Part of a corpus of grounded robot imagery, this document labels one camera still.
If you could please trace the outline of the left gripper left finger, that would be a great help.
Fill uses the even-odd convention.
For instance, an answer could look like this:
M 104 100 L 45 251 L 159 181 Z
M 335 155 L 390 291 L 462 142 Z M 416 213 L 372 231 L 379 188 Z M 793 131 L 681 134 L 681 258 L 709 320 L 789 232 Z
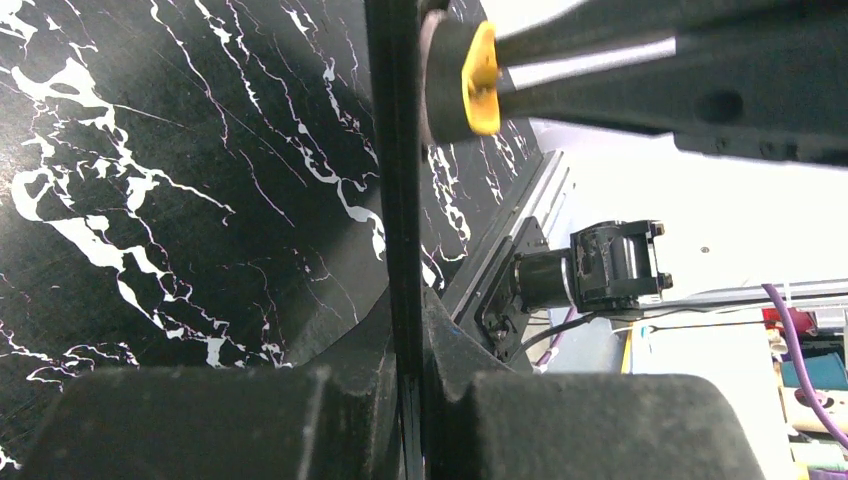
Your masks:
M 24 479 L 394 479 L 390 301 L 304 365 L 101 369 L 70 383 Z

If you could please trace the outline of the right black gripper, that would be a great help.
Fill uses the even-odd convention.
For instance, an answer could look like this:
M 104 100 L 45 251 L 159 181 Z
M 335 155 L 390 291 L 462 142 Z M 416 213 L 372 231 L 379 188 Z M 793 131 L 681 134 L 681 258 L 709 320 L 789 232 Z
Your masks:
M 825 166 L 847 163 L 845 1 L 584 1 L 495 41 L 498 65 L 517 67 L 632 48 L 667 38 L 676 55 L 702 54 L 693 130 L 681 151 Z M 714 31 L 706 30 L 721 27 Z M 533 118 L 644 136 L 673 131 L 637 104 L 679 66 L 665 56 L 500 90 L 505 119 Z

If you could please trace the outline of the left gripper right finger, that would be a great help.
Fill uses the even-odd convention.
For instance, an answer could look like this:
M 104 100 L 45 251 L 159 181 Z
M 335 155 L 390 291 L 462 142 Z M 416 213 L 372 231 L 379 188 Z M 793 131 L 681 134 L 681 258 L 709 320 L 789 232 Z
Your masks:
M 423 294 L 431 479 L 759 479 L 724 395 L 692 375 L 518 373 Z

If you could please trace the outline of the yellow black whiteboard eraser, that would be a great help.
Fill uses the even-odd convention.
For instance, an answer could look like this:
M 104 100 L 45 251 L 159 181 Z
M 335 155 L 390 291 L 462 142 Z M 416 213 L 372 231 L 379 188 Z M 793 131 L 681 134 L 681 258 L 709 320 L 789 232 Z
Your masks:
M 495 27 L 427 13 L 419 35 L 419 131 L 427 145 L 491 136 L 501 128 Z

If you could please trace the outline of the white whiteboard black frame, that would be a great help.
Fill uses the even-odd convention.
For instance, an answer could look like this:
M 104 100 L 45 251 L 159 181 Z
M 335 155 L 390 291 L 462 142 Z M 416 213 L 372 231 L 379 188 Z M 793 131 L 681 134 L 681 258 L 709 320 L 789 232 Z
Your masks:
M 365 15 L 404 464 L 421 479 L 420 14 L 415 1 L 368 1 Z

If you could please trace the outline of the aluminium rail frame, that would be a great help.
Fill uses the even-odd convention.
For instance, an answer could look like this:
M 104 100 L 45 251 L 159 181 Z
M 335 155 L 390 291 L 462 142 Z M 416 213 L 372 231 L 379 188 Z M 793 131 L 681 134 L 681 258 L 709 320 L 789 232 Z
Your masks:
M 762 298 L 788 286 L 794 305 L 820 286 L 847 294 L 847 172 L 675 153 L 669 148 L 557 149 L 543 157 L 527 213 L 561 246 L 603 220 L 657 220 L 658 265 L 673 285 L 654 305 L 701 308 L 732 290 Z

